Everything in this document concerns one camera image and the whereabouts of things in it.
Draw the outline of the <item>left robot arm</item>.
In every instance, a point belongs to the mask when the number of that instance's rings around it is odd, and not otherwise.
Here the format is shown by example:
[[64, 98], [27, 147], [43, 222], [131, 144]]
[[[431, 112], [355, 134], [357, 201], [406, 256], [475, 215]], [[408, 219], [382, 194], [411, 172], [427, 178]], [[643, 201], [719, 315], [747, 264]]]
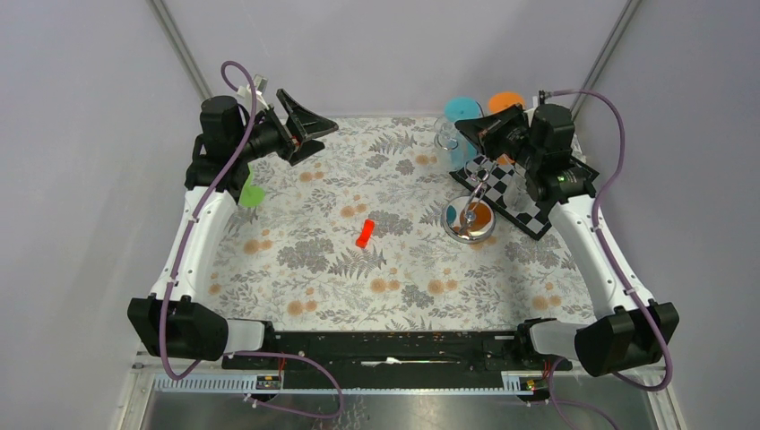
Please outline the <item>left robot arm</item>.
[[216, 361], [244, 350], [258, 368], [278, 356], [264, 322], [228, 319], [203, 304], [203, 288], [229, 218], [238, 208], [249, 162], [276, 154], [291, 166], [324, 149], [322, 138], [338, 130], [331, 119], [312, 112], [285, 90], [277, 99], [287, 119], [273, 106], [251, 114], [231, 96], [201, 105], [201, 133], [195, 138], [186, 171], [183, 214], [159, 279], [145, 298], [134, 298], [127, 317], [154, 357]]

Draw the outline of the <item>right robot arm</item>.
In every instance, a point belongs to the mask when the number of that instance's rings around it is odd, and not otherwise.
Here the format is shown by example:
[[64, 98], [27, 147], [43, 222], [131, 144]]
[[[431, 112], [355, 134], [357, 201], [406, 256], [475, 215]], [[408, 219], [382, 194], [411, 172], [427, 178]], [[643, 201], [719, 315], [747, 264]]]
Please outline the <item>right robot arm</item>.
[[679, 323], [672, 303], [658, 302], [627, 263], [600, 212], [597, 173], [572, 152], [575, 127], [570, 111], [543, 104], [526, 113], [513, 106], [491, 116], [455, 122], [485, 158], [507, 156], [523, 171], [527, 193], [540, 216], [562, 237], [592, 300], [595, 322], [528, 320], [514, 357], [535, 369], [549, 356], [579, 362], [592, 376], [663, 361]]

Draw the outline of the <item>green wine glass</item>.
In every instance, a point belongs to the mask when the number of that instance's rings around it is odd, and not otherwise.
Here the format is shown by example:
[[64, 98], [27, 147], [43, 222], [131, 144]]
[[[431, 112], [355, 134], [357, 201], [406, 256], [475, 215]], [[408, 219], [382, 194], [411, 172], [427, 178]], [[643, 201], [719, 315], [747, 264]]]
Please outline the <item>green wine glass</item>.
[[242, 208], [253, 209], [263, 202], [264, 197], [265, 190], [255, 184], [254, 170], [248, 168], [248, 173], [241, 188], [237, 205]]

